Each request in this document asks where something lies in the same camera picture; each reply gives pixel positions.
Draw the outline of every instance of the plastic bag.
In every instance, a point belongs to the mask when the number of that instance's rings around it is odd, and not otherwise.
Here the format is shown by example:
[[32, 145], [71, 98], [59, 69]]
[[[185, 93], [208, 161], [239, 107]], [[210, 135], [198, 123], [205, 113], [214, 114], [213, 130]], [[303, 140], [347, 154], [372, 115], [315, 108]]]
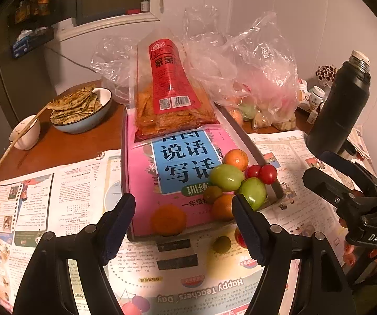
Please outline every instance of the plastic bag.
[[219, 123], [202, 85], [184, 72], [184, 58], [167, 28], [154, 30], [137, 44], [135, 142]]
[[202, 82], [211, 100], [235, 107], [238, 99], [249, 93], [234, 89], [237, 76], [234, 53], [224, 50], [226, 37], [217, 29], [218, 12], [213, 6], [186, 8], [183, 45], [187, 52], [183, 66], [187, 73]]
[[290, 120], [298, 106], [296, 61], [276, 27], [276, 13], [266, 12], [252, 27], [230, 39], [237, 54], [236, 80], [251, 91], [265, 126]]
[[97, 44], [91, 59], [91, 67], [102, 76], [102, 86], [120, 104], [129, 104], [131, 60], [135, 56], [134, 40], [111, 35]]

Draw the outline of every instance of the red tomato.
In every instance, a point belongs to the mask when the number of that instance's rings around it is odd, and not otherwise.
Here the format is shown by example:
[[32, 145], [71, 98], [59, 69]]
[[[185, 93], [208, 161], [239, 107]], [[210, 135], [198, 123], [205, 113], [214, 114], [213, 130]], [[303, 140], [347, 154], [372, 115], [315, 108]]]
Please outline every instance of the red tomato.
[[275, 166], [268, 163], [265, 166], [261, 167], [258, 178], [266, 185], [271, 185], [274, 181], [277, 180], [277, 169], [275, 168]]
[[244, 238], [242, 237], [241, 232], [238, 227], [235, 229], [234, 237], [235, 237], [235, 241], [238, 243], [239, 246], [245, 249], [247, 248], [247, 244], [245, 244]]
[[258, 177], [260, 173], [261, 167], [259, 165], [252, 165], [247, 168], [245, 175], [247, 178], [249, 177]]

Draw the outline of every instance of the book cover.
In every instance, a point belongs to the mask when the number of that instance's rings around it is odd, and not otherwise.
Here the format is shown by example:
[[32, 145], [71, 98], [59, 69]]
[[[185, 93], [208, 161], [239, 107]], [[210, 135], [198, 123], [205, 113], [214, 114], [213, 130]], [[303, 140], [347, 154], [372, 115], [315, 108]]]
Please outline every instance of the book cover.
[[150, 218], [165, 204], [187, 214], [187, 228], [212, 222], [211, 205], [202, 196], [210, 185], [209, 173], [229, 150], [237, 148], [223, 126], [171, 134], [142, 146], [134, 143], [132, 113], [127, 127], [129, 192], [136, 199], [133, 235], [152, 235]]

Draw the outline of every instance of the thermos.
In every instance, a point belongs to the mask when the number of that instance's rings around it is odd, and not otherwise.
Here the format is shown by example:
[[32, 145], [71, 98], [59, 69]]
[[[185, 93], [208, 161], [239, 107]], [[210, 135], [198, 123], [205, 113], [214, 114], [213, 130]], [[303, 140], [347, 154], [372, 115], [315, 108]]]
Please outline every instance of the thermos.
[[337, 153], [349, 136], [369, 98], [369, 59], [353, 51], [337, 71], [324, 108], [306, 139], [314, 156], [324, 151]]

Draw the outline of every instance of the qr code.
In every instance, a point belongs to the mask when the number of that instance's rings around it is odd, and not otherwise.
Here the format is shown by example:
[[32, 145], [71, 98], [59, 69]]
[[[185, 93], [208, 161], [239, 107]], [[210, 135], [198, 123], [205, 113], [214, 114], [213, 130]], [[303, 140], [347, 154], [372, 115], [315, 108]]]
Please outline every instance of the qr code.
[[190, 98], [188, 96], [171, 97], [172, 107], [187, 107], [191, 105]]
[[171, 109], [171, 101], [169, 98], [160, 99], [160, 110]]

